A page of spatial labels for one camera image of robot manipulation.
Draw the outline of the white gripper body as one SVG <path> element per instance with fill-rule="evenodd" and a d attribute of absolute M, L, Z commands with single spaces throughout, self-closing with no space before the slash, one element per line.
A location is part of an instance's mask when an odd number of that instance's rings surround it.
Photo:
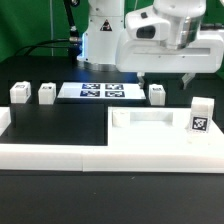
<path fill-rule="evenodd" d="M 203 8 L 142 8 L 126 15 L 115 63 L 122 72 L 214 73 L 224 30 L 202 30 Z"/>

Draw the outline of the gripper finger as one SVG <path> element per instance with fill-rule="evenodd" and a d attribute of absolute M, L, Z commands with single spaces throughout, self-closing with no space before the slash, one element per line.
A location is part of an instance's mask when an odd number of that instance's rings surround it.
<path fill-rule="evenodd" d="M 195 74 L 194 73 L 186 73 L 181 78 L 181 88 L 185 90 L 188 86 L 188 84 L 194 79 Z"/>
<path fill-rule="evenodd" d="M 138 85 L 140 89 L 144 88 L 144 84 L 145 84 L 144 76 L 145 76 L 144 72 L 137 72 Z"/>

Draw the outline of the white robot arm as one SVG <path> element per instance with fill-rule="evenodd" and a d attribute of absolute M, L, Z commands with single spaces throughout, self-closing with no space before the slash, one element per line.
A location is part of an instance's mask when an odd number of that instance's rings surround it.
<path fill-rule="evenodd" d="M 203 26 L 206 0 L 154 0 L 129 13 L 125 0 L 88 0 L 78 65 L 98 71 L 214 73 L 224 60 L 224 30 Z"/>

